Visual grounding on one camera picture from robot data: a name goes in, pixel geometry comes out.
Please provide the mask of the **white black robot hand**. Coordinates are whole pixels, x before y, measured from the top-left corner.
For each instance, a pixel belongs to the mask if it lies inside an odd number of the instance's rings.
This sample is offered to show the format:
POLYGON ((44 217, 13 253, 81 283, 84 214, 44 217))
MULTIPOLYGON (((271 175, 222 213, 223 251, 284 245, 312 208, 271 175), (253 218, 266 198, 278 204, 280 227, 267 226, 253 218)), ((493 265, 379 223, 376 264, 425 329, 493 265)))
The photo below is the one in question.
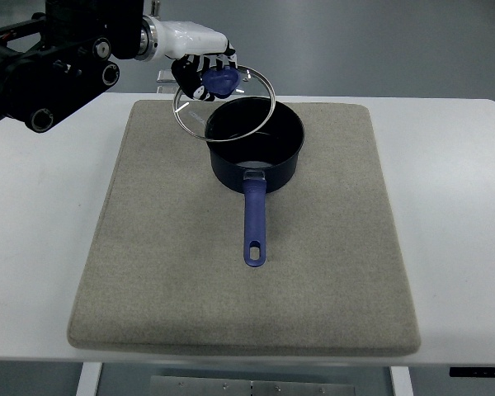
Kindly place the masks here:
POLYGON ((144 16, 135 58, 162 56, 172 60, 172 76, 190 99, 225 99, 239 85, 237 53, 224 34, 195 22, 144 16))

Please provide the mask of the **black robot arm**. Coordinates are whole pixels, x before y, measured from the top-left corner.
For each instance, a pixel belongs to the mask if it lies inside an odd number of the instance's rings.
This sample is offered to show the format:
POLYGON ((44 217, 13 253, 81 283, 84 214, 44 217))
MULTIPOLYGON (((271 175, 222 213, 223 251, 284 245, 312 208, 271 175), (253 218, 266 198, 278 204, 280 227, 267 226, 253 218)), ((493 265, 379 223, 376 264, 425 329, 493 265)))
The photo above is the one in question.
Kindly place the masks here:
POLYGON ((0 120, 44 133, 117 84, 141 48, 141 1, 48 1, 0 27, 0 120))

